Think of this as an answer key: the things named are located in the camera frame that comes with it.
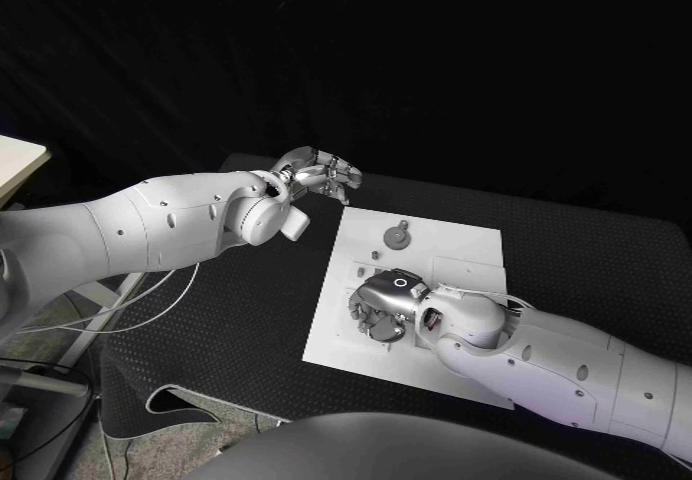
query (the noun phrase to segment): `black background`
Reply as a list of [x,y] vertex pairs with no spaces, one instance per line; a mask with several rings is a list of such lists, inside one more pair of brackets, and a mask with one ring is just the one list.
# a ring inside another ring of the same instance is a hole
[[0,133],[53,152],[17,201],[91,200],[307,144],[365,172],[667,219],[689,238],[672,19],[346,0],[1,3]]

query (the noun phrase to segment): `robotic hand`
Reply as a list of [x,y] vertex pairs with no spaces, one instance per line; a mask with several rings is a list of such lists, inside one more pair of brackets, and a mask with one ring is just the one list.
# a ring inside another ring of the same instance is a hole
[[639,440],[692,462],[692,368],[650,355],[584,323],[499,305],[401,269],[352,295],[359,329],[378,342],[415,334],[443,365],[572,428]]
[[0,212],[0,341],[72,288],[112,275],[173,270],[278,231],[297,240],[310,219],[291,203],[319,192],[347,204],[360,171],[310,147],[270,171],[144,180],[94,202]]

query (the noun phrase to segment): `white cable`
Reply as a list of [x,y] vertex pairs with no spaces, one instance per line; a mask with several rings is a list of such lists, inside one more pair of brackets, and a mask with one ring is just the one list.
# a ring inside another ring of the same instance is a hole
[[513,302],[516,302],[523,307],[531,308],[533,310],[536,309],[536,307],[533,307],[529,302],[525,302],[520,298],[515,297],[513,295],[507,295],[506,293],[481,292],[480,290],[469,290],[466,288],[453,287],[451,285],[447,285],[444,283],[440,283],[440,286],[443,288],[450,289],[450,290],[456,290],[457,292],[477,293],[479,295],[490,295],[490,296],[494,296],[494,297],[503,297],[507,300],[512,300]]
[[105,440],[104,423],[101,422],[101,405],[98,406],[98,428],[101,430],[101,443],[104,444],[105,460],[108,462],[108,473],[111,474],[111,480],[115,480],[111,451],[108,450],[108,441]]
[[663,452],[691,472],[692,472],[692,466],[680,460],[675,455],[670,455],[667,452]]
[[161,286],[163,282],[170,278],[170,276],[173,275],[173,273],[176,273],[176,271],[177,270],[172,270],[166,274],[166,276],[161,278],[159,283],[141,295],[137,295],[131,300],[128,300],[125,303],[118,305],[115,308],[111,308],[110,310],[104,310],[102,312],[97,313],[95,315],[91,315],[89,317],[84,317],[79,320],[75,320],[72,322],[62,323],[61,325],[49,325],[46,327],[26,327],[26,328],[22,328],[20,330],[17,330],[14,333],[19,334],[19,333],[45,332],[46,330],[53,330],[56,328],[69,327],[71,325],[76,325],[78,323],[94,320],[94,318],[99,317],[101,315],[105,315],[108,313],[115,312],[117,310],[121,310],[123,308],[130,306],[137,300],[141,300]]
[[143,327],[147,323],[151,323],[159,317],[161,317],[163,315],[166,315],[166,313],[169,312],[169,310],[177,305],[177,302],[183,299],[185,297],[185,294],[187,293],[187,290],[190,289],[192,287],[192,283],[195,281],[195,277],[197,275],[197,270],[199,270],[199,263],[195,265],[195,272],[192,273],[192,277],[190,277],[190,281],[187,282],[187,286],[185,287],[185,290],[183,290],[183,293],[180,294],[180,296],[176,298],[176,301],[170,304],[169,308],[159,314],[156,315],[156,317],[151,317],[148,320],[146,320],[144,322],[138,323],[137,325],[133,325],[131,327],[127,327],[127,328],[121,328],[120,330],[107,330],[104,332],[98,332],[97,330],[88,330],[88,329],[84,329],[84,328],[72,328],[72,327],[63,327],[63,326],[56,326],[55,328],[62,328],[63,330],[72,330],[75,332],[89,332],[89,333],[94,333],[97,335],[104,335],[107,333],[121,333],[121,332],[127,332],[128,330],[134,330],[135,328],[140,328]]

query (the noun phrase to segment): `gray circular part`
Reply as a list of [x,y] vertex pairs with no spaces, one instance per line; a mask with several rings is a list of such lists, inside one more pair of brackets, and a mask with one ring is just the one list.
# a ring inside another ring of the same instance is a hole
[[392,250],[404,250],[411,243],[411,235],[402,228],[392,227],[386,229],[383,240]]

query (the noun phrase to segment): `black table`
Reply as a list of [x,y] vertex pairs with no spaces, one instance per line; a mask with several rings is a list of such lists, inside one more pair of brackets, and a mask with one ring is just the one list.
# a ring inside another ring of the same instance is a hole
[[[232,156],[222,171],[271,164]],[[654,355],[692,364],[692,256],[675,225],[369,174],[350,198],[359,208],[502,230],[509,292]],[[297,206],[311,218],[300,241],[277,235],[259,247],[228,250],[200,265],[167,316],[110,336],[108,435],[130,438],[177,423],[213,421],[167,391],[177,386],[287,420],[346,411],[434,417],[518,438],[618,476],[682,477],[682,467],[639,442],[564,427],[520,407],[507,411],[301,361],[342,206],[316,194]],[[167,307],[190,274],[192,267],[128,307],[118,327]],[[160,278],[151,274],[144,286]]]

